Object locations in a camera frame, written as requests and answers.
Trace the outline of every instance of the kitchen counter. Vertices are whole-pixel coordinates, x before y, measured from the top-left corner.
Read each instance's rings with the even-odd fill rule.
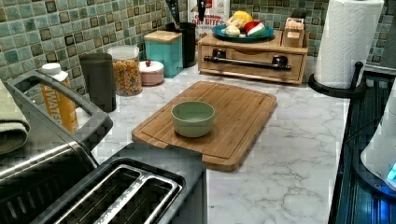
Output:
[[[314,64],[308,58],[304,80]],[[270,93],[277,100],[239,170],[208,170],[208,223],[327,223],[349,101],[319,94],[306,83],[206,76],[195,65],[139,95],[117,96],[117,110],[109,113],[114,126],[93,156],[102,163],[131,143],[133,128],[198,80]]]

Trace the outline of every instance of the teal plate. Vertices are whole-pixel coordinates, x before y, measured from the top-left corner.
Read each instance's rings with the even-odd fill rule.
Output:
[[[265,27],[265,35],[262,35],[262,36],[232,37],[232,36],[225,35],[224,33],[221,32],[221,30],[224,29],[225,27],[226,27],[226,24],[222,24],[222,25],[218,25],[218,26],[215,26],[212,28],[213,35],[215,36],[215,38],[220,39],[220,40],[239,42],[239,43],[252,43],[252,42],[263,41],[274,34],[274,30],[272,28]]]

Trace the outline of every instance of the jar of pasta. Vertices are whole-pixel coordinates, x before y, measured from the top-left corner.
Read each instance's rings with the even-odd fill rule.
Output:
[[[113,58],[116,94],[137,95],[142,92],[142,79],[139,72],[139,48],[137,46],[116,46],[108,49]]]

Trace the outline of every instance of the cutting board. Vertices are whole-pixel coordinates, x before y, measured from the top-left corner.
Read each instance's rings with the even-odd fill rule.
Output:
[[[186,101],[202,101],[215,108],[210,133],[188,138],[174,131],[171,110]],[[208,169],[231,172],[238,169],[275,106],[271,94],[198,81],[133,129],[132,138],[156,147],[173,145],[199,151]]]

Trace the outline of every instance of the wooden drawer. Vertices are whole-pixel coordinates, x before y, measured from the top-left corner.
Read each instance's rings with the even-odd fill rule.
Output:
[[[268,43],[238,44],[217,40],[213,36],[203,38],[199,43],[198,69],[201,73],[257,78],[262,80],[301,84],[303,81],[307,49],[281,47],[281,32]],[[254,67],[234,63],[206,62],[205,56],[212,56],[214,49],[223,50],[227,60],[254,63],[272,63],[275,56],[285,56],[290,70]]]

